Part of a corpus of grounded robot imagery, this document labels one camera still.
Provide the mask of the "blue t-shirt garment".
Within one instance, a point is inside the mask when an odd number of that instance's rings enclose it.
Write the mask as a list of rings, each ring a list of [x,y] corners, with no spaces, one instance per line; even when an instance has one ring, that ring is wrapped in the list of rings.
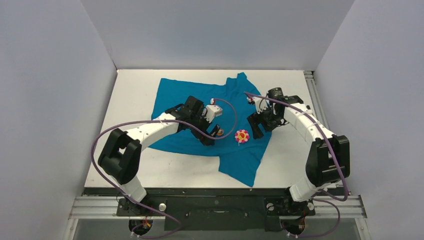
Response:
[[[219,125],[225,133],[234,129],[234,131],[246,130],[249,135],[252,135],[253,132],[247,118],[255,113],[256,109],[247,103],[245,92],[260,94],[243,72],[238,73],[235,78],[227,78],[224,85],[162,78],[151,117],[155,119],[165,110],[177,104],[183,104],[189,96],[193,96],[205,104],[210,103],[212,98],[219,98],[226,101],[219,104],[223,109],[223,115],[213,120],[212,125]],[[150,147],[171,153],[219,157],[218,170],[221,173],[251,187],[254,185],[257,169],[271,136],[270,132],[266,132],[260,139],[250,138],[246,143],[238,143],[235,140],[235,132],[231,132],[230,136],[215,141],[214,145],[205,146],[189,130],[183,130],[157,141]]]

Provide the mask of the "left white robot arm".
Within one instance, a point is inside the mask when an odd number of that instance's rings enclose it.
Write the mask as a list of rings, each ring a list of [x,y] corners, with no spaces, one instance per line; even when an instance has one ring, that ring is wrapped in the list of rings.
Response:
[[[136,215],[143,215],[149,209],[149,201],[145,197],[147,191],[142,186],[137,173],[141,153],[157,141],[189,129],[193,136],[204,146],[212,146],[219,130],[215,125],[208,131],[214,118],[222,115],[223,109],[211,103],[205,105],[194,96],[189,96],[185,103],[167,109],[157,118],[138,127],[112,130],[100,153],[97,164],[118,184],[128,199],[129,208]]]

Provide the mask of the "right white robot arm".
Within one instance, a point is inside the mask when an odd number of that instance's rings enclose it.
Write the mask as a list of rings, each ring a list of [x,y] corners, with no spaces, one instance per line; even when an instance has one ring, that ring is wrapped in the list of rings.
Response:
[[[288,196],[282,199],[283,209],[296,213],[302,202],[325,191],[331,184],[341,182],[343,197],[349,196],[346,179],[350,175],[350,142],[344,135],[336,135],[313,115],[310,107],[297,95],[284,95],[280,87],[270,89],[266,96],[246,92],[246,99],[255,106],[255,112],[247,117],[255,140],[272,132],[283,124],[290,124],[310,146],[305,164],[305,175],[288,188]]]

